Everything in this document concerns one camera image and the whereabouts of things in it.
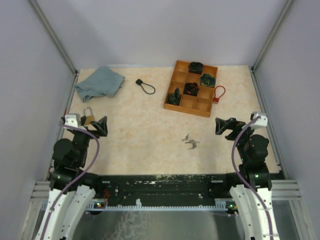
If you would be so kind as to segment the brass padlock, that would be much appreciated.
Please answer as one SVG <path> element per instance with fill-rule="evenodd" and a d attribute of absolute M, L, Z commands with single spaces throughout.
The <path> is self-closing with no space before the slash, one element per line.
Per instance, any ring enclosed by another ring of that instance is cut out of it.
<path fill-rule="evenodd" d="M 86 107 L 83 109 L 83 120 L 81 121 L 84 126 L 90 125 L 95 121 L 95 117 L 93 115 L 93 110 L 91 107 Z"/>

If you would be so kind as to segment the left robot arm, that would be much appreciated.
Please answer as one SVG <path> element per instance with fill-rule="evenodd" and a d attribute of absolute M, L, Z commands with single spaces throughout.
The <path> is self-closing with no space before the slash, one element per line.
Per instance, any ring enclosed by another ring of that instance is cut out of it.
<path fill-rule="evenodd" d="M 59 125 L 73 134 L 72 139 L 61 138 L 53 146 L 55 167 L 50 174 L 49 195 L 45 213 L 35 236 L 37 240 L 71 240 L 93 198 L 103 195 L 100 176 L 90 173 L 86 166 L 89 143 L 108 135 L 107 117 L 91 121 L 93 129 L 85 125 L 86 116 L 78 113 L 62 117 Z"/>

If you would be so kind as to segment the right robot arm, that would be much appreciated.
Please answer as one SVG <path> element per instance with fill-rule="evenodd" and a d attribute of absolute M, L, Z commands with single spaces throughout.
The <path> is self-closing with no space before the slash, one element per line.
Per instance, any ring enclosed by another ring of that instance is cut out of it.
<path fill-rule="evenodd" d="M 254 131 L 265 128 L 268 117 L 253 112 L 250 122 L 236 118 L 215 119 L 215 133 L 232 141 L 231 163 L 233 173 L 226 174 L 224 194 L 233 198 L 240 217 L 246 240 L 278 240 L 280 235 L 272 203 L 272 180 L 266 164 L 269 140 Z"/>

